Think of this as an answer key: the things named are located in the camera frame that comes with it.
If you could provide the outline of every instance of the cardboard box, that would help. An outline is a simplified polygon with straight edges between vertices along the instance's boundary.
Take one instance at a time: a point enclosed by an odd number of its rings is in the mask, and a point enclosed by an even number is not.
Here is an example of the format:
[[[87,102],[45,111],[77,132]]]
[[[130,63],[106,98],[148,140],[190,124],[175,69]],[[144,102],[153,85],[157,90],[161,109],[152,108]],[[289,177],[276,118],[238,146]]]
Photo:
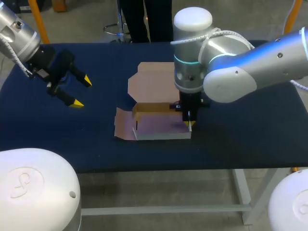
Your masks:
[[[115,136],[125,140],[191,138],[181,112],[169,108],[179,101],[173,63],[140,63],[128,80],[128,93],[137,103],[131,112],[117,108]]]

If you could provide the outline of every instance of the white cable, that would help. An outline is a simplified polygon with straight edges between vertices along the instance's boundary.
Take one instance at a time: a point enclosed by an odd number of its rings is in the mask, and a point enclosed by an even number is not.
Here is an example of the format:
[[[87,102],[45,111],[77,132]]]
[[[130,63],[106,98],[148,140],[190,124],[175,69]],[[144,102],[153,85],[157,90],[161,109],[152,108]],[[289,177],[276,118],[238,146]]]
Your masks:
[[[201,61],[202,61],[202,54],[203,54],[203,51],[204,51],[205,46],[207,45],[207,43],[208,43],[209,39],[211,38],[211,36],[212,36],[215,32],[217,32],[217,31],[220,31],[220,29],[217,28],[217,27],[214,28],[213,30],[211,30],[211,31],[207,34],[206,39],[203,41],[202,46],[201,46],[201,49],[200,49],[200,51],[199,51],[199,55],[198,55],[198,62],[199,62],[199,63],[201,63]]]
[[[8,51],[11,53],[12,55],[12,60],[14,63],[16,63],[21,70],[24,72],[24,74],[28,77],[30,77],[32,75],[32,73],[21,63],[21,61],[19,60],[19,58],[17,57],[15,51],[13,50],[13,48],[10,46],[10,44],[8,43],[8,41],[2,36],[0,35],[0,40],[1,42],[6,46],[6,48],[8,49]]]
[[[285,28],[285,25],[286,25],[286,23],[287,23],[288,17],[290,16],[290,14],[291,14],[291,12],[292,12],[292,10],[293,10],[293,8],[294,8],[295,2],[296,2],[296,0],[293,0],[293,4],[292,4],[292,6],[291,6],[291,9],[290,9],[289,13],[287,14],[286,18],[284,19],[284,24],[283,24],[283,29],[282,29],[282,34],[283,34],[283,35],[284,35],[284,28]],[[296,81],[294,81],[294,80],[291,80],[290,82],[291,82],[294,86],[296,86],[296,87],[298,87],[298,88],[300,88],[300,89],[302,89],[302,90],[308,91],[308,87],[305,87],[304,85],[301,85],[300,83],[298,83],[298,82],[296,82]]]
[[[291,80],[290,82],[291,82],[294,86],[297,86],[297,87],[300,88],[300,89],[303,89],[303,90],[308,91],[308,87],[305,87],[304,85],[301,85],[301,84],[295,82],[294,80]]]
[[[236,33],[234,31],[231,31],[231,30],[220,30],[219,29],[219,31],[214,32],[211,36],[209,36],[209,33],[205,34],[205,35],[198,36],[198,37],[190,38],[190,39],[187,38],[187,39],[183,39],[183,40],[172,41],[170,44],[171,45],[178,45],[178,44],[183,44],[183,43],[196,42],[196,41],[200,41],[200,40],[204,40],[204,39],[209,40],[210,38],[215,37],[215,36],[234,35],[234,36],[237,36],[237,37],[240,37],[241,39],[243,39],[245,41],[245,44],[248,47],[250,47],[251,49],[254,48],[254,46],[247,39],[245,39],[239,33]]]

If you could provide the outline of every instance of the yellow pole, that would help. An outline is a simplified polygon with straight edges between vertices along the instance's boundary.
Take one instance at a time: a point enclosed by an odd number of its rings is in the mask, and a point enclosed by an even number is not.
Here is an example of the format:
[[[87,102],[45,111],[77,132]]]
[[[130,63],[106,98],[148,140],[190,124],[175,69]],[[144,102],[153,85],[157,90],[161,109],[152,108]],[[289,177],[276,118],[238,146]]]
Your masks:
[[[49,44],[50,43],[49,38],[47,36],[47,32],[46,32],[42,17],[41,17],[40,12],[39,12],[39,7],[38,7],[38,4],[37,4],[37,1],[36,0],[28,0],[28,2],[29,2],[29,6],[31,8],[31,12],[34,16],[35,22],[38,26],[38,30],[39,30],[38,32],[40,34],[40,37],[42,38],[43,43]]]
[[[292,8],[292,10],[291,10],[291,12],[288,16],[286,23],[285,23],[283,34],[288,34],[292,31],[294,22],[296,20],[296,17],[298,15],[298,12],[299,12],[299,9],[300,9],[300,6],[302,5],[302,3],[303,3],[303,0],[295,0],[294,6],[293,6],[293,8]]]

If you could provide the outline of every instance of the table frame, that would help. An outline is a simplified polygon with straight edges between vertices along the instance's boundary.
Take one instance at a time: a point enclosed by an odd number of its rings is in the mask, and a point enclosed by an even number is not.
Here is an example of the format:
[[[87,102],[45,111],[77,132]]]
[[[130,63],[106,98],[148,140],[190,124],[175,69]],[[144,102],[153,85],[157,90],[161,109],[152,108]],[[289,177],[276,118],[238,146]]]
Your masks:
[[[152,207],[111,207],[84,208],[82,216],[127,215],[155,213],[204,213],[204,212],[242,212],[243,224],[254,224],[270,199],[277,184],[288,174],[290,168],[270,168],[259,186],[255,196],[251,198],[243,169],[234,169],[233,176],[240,204],[237,205],[179,205]]]

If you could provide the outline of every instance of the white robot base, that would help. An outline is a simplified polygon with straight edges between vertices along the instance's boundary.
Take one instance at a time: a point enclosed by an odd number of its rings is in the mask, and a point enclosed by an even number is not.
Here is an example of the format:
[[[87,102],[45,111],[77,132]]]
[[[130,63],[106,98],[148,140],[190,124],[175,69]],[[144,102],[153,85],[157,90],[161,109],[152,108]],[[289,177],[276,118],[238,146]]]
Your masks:
[[[71,165],[42,149],[0,152],[0,230],[79,231],[80,186]]]
[[[269,220],[273,231],[308,230],[308,169],[277,185],[269,202]]]

